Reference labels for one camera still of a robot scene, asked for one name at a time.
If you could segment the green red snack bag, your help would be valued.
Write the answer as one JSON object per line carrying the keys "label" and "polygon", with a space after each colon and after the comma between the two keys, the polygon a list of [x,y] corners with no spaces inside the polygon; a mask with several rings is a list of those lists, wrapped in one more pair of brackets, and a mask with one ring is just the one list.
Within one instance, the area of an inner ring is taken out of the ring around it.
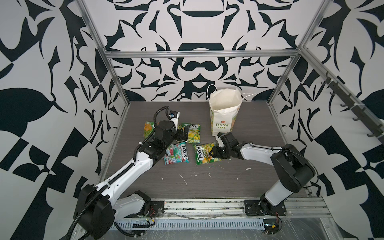
{"label": "green red snack bag", "polygon": [[152,131],[155,129],[155,125],[154,125],[154,122],[145,122],[145,126],[144,126],[144,138],[147,138],[151,133]]}

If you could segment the teal mint candy bag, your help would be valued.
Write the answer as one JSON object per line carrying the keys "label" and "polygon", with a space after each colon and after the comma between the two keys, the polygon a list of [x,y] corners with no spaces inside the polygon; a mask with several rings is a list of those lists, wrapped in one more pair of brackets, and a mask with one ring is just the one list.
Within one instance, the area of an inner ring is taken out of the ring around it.
{"label": "teal mint candy bag", "polygon": [[164,156],[165,165],[177,163],[189,163],[187,145],[185,142],[170,145]]}

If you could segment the yellow green snack bag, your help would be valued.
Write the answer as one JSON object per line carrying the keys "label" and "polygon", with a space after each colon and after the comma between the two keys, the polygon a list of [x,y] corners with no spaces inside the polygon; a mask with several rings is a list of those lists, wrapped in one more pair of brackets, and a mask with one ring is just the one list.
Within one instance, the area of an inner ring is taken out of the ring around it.
{"label": "yellow green snack bag", "polygon": [[198,124],[190,124],[190,123],[181,123],[178,128],[185,130],[186,127],[189,127],[188,130],[188,139],[187,143],[190,144],[200,144],[201,143],[201,126]]}

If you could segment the floral paper gift bag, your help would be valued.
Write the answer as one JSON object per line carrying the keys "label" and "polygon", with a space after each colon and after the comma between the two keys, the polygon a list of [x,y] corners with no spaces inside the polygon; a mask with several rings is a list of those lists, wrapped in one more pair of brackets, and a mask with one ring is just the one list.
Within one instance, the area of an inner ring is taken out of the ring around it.
{"label": "floral paper gift bag", "polygon": [[212,136],[231,132],[240,107],[247,97],[255,94],[241,93],[239,89],[218,89],[214,84],[207,87]]}

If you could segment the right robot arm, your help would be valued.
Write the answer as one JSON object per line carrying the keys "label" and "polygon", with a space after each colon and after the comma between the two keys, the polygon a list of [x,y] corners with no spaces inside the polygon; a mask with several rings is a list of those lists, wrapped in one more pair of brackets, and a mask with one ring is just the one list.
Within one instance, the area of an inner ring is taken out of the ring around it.
{"label": "right robot arm", "polygon": [[209,155],[217,159],[236,158],[265,163],[274,167],[279,180],[260,197],[257,203],[246,204],[248,216],[278,215],[284,201],[298,193],[317,174],[316,169],[293,145],[266,147],[251,142],[240,143],[231,132],[219,133],[218,145]]}

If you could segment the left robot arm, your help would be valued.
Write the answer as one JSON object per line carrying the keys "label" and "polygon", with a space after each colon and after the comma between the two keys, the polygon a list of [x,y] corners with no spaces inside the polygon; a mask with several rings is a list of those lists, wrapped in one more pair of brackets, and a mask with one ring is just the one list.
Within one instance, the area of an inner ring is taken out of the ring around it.
{"label": "left robot arm", "polygon": [[178,129],[173,121],[155,124],[154,131],[136,147],[133,158],[126,165],[96,186],[86,185],[81,189],[66,239],[71,239],[77,225],[86,231],[82,239],[91,236],[97,240],[116,221],[133,214],[145,215],[151,202],[146,194],[136,191],[124,199],[120,199],[120,196],[164,157],[173,141],[186,141],[188,134],[189,127]]}

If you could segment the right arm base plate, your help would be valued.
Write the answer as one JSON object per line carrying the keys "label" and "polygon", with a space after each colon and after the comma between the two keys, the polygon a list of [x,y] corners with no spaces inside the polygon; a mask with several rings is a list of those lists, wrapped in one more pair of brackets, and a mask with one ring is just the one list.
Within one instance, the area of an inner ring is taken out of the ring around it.
{"label": "right arm base plate", "polygon": [[285,216],[287,209],[284,202],[272,206],[266,200],[245,200],[245,214],[249,217],[256,216]]}

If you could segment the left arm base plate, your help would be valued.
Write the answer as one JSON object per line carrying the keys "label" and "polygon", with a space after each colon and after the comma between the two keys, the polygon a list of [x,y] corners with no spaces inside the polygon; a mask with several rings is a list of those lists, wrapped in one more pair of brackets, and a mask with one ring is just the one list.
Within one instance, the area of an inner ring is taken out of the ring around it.
{"label": "left arm base plate", "polygon": [[155,218],[164,213],[165,202],[164,201],[151,201],[149,204],[145,204],[144,209],[137,214],[130,214],[125,218]]}

